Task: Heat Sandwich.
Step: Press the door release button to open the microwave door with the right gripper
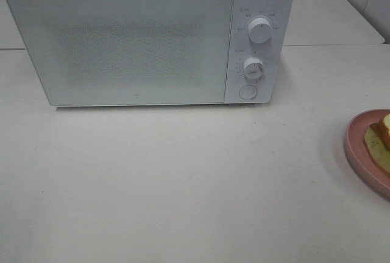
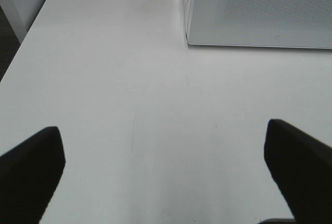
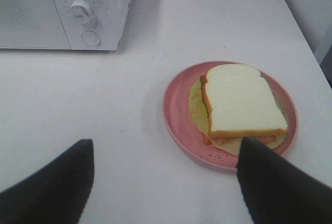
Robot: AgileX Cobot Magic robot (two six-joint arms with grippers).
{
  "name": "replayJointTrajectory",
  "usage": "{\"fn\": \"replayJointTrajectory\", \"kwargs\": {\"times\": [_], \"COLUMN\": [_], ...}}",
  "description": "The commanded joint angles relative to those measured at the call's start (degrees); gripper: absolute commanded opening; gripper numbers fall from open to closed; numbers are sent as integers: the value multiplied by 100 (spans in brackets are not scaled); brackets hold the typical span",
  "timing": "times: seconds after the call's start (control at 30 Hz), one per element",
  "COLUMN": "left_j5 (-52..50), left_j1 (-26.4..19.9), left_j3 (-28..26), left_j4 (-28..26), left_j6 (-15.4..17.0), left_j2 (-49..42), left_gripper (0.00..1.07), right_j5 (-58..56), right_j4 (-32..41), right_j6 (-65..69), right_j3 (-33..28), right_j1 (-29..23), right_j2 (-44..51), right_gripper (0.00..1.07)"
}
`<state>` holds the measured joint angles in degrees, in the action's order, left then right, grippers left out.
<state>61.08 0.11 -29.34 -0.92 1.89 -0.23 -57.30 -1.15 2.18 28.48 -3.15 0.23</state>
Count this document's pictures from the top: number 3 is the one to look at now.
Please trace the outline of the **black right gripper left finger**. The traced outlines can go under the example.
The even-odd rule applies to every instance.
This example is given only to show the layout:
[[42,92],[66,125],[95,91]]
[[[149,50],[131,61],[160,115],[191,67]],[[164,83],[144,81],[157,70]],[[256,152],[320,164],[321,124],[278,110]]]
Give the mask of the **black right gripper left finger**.
[[1,192],[1,223],[78,223],[93,182],[93,141],[81,139]]

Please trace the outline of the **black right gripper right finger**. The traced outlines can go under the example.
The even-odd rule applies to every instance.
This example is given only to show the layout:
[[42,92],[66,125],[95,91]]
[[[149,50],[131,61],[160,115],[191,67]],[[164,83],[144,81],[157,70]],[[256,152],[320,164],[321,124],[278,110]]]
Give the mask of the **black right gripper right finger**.
[[331,187],[254,138],[243,138],[237,178],[254,223],[331,223]]

